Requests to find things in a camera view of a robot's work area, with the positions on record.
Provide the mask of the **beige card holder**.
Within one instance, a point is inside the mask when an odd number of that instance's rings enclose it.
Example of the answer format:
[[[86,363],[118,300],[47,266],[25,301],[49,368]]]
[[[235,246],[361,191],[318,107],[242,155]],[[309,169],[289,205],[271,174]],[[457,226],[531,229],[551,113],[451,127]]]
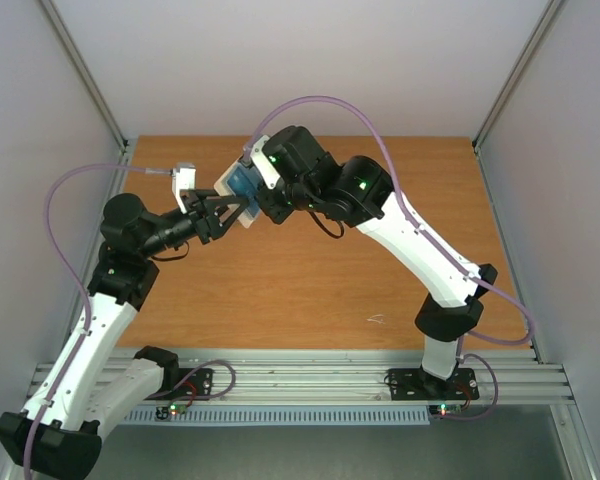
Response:
[[[256,201],[260,182],[261,177],[254,167],[245,167],[236,160],[214,183],[214,189],[222,196],[234,195],[248,199],[247,207],[238,217],[238,221],[244,228],[249,228],[260,213]]]

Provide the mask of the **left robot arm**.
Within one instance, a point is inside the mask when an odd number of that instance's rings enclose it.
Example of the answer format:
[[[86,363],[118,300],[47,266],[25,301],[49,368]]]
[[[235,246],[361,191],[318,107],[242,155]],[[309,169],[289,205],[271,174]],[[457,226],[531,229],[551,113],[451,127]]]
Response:
[[[162,252],[192,238],[208,243],[223,237],[249,205],[244,195],[199,189],[182,201],[181,208],[162,215],[149,212],[131,193],[106,203],[104,242],[74,330],[22,411],[0,417],[0,442],[25,475],[86,478],[106,437],[137,404],[172,397],[186,383],[175,353],[145,346],[114,381],[93,391],[157,279]]]

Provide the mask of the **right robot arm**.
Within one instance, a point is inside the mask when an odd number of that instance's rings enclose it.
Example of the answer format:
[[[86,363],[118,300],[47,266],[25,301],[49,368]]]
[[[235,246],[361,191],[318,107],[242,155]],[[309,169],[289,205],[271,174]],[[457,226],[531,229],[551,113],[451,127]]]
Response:
[[[427,288],[415,324],[425,338],[415,388],[430,399],[457,382],[459,340],[475,328],[480,301],[498,272],[454,250],[411,209],[404,193],[375,160],[354,156],[335,161],[304,127],[261,136],[249,155],[261,176],[256,202],[275,224],[293,212],[324,216],[355,228],[388,250]]]

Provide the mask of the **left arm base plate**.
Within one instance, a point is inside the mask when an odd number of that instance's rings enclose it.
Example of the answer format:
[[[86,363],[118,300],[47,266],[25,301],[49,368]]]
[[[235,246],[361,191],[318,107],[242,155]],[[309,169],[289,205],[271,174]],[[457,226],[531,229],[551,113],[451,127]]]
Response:
[[[214,370],[212,368],[201,368],[196,373],[191,375],[184,384],[177,389],[162,395],[149,396],[149,400],[174,400],[182,398],[190,398],[193,393],[196,397],[206,397],[211,394],[213,386]]]

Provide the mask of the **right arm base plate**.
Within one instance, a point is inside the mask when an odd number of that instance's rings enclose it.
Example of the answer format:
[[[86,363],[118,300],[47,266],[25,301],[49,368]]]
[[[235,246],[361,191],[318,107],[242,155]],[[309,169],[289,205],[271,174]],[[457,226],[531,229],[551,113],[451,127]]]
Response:
[[[393,368],[386,372],[384,384],[394,401],[478,400],[480,393],[475,373],[470,368],[456,368],[442,380],[422,368]]]

